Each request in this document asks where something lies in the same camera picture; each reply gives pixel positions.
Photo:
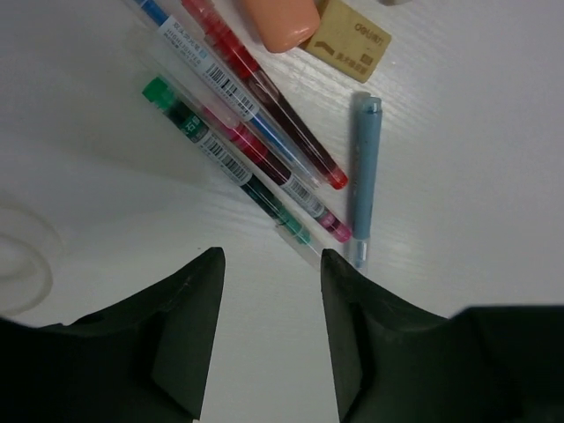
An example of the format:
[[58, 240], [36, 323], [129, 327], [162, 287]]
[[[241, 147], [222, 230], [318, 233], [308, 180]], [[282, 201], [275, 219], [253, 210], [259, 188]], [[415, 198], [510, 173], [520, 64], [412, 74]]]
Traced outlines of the blue gel pen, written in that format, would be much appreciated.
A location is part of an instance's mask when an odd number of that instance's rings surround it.
[[123, 4], [145, 25], [133, 45], [147, 65], [227, 129], [243, 125], [311, 186], [327, 182], [254, 94], [171, 12], [155, 1]]

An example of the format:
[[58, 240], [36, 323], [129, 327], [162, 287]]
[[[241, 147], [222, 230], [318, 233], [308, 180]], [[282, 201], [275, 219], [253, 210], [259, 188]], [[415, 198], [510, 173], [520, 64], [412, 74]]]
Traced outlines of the light blue pen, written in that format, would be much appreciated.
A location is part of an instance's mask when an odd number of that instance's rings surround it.
[[354, 180], [350, 207], [352, 240], [348, 256], [349, 263], [357, 271], [365, 274], [369, 256], [383, 110], [382, 100], [370, 93], [356, 93], [352, 105]]

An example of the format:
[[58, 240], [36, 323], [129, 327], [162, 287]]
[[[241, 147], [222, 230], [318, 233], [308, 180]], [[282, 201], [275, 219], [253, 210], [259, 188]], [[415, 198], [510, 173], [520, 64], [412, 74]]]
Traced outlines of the magenta gel pen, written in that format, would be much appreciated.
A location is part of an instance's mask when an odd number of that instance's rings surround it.
[[202, 111], [214, 129], [219, 130], [221, 135], [278, 185], [333, 238], [341, 243], [352, 238], [352, 230], [349, 226], [339, 219], [314, 194], [313, 190], [243, 123], [236, 121], [234, 125], [228, 126], [220, 121], [209, 108], [203, 107]]

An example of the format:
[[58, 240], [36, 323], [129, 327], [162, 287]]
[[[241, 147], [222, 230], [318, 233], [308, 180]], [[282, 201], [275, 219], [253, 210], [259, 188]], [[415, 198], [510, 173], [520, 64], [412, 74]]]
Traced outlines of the green gel pen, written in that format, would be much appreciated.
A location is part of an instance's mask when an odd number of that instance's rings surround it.
[[315, 270], [320, 269], [323, 248], [319, 240], [286, 205], [197, 116], [167, 82], [154, 78], [142, 91], [197, 149], [205, 155], [274, 222], [278, 235]]

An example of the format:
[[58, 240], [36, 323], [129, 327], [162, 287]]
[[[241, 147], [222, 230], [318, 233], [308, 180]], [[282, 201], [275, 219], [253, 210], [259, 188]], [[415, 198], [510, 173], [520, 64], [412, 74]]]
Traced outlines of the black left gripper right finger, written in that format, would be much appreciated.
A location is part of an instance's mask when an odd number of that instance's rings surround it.
[[563, 308], [471, 307], [444, 318], [321, 259], [342, 422], [560, 422]]

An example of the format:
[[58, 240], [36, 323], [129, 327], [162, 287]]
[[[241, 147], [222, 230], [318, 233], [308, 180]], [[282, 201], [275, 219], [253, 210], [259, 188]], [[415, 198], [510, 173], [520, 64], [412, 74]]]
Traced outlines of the yellow eraser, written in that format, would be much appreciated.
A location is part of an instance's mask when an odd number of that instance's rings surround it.
[[320, 26], [301, 48], [346, 76], [367, 82], [391, 35], [342, 1], [322, 1], [317, 9]]

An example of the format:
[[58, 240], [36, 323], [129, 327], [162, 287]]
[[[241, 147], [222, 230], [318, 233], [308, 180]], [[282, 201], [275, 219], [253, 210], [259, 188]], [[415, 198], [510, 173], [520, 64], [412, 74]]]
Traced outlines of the white worn eraser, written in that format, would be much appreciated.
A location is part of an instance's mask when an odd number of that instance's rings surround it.
[[393, 7], [408, 4], [412, 2], [412, 0], [379, 0], [378, 2], [386, 7]]

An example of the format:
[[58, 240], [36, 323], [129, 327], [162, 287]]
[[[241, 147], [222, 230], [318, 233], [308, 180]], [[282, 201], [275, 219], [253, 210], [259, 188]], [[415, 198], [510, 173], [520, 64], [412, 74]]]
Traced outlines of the red gel pen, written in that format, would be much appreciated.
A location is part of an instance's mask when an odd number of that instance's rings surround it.
[[348, 177], [317, 137], [302, 121], [278, 87], [265, 73], [231, 27], [219, 15], [213, 2], [185, 0], [182, 6], [204, 31], [204, 39], [219, 54], [241, 82], [257, 97], [296, 146], [333, 189], [342, 189]]

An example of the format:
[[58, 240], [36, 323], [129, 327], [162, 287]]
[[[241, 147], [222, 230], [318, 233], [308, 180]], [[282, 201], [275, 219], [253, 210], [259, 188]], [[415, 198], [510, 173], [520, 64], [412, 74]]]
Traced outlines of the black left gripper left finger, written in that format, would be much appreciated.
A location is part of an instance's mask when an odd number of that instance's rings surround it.
[[224, 251], [211, 248], [72, 324], [3, 319], [2, 421], [199, 420], [224, 277]]

